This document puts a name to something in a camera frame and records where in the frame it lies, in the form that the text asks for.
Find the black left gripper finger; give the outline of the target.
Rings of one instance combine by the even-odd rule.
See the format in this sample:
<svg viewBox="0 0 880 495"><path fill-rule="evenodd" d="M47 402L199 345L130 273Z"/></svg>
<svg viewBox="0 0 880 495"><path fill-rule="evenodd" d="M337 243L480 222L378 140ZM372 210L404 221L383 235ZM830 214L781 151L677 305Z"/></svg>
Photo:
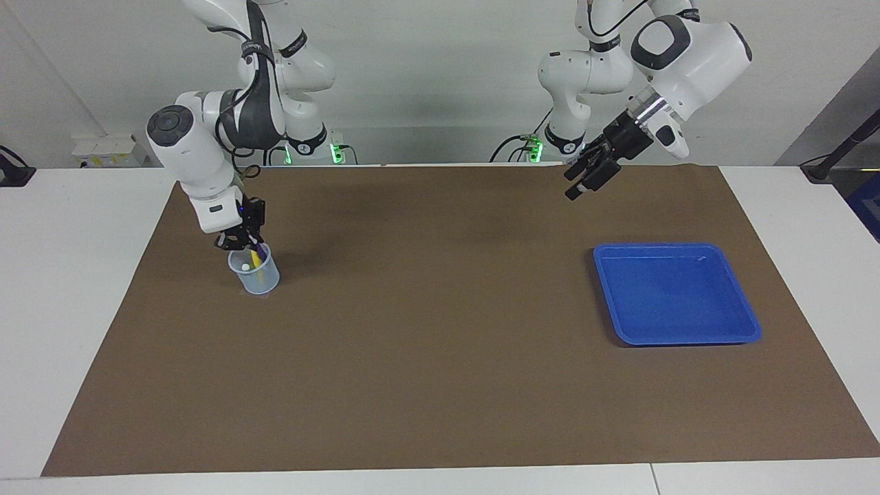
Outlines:
<svg viewBox="0 0 880 495"><path fill-rule="evenodd" d="M585 144L584 148L566 161L568 169L564 172L564 177L568 181L584 179L608 157L610 149L605 137L597 137L591 143Z"/></svg>
<svg viewBox="0 0 880 495"><path fill-rule="evenodd" d="M575 201L588 191L595 192L604 187L619 172L619 164L616 161L603 161L583 169L573 166L566 172L565 177L573 176L578 171L581 171L582 175L576 179L573 177L574 184L565 191L566 198L570 201Z"/></svg>

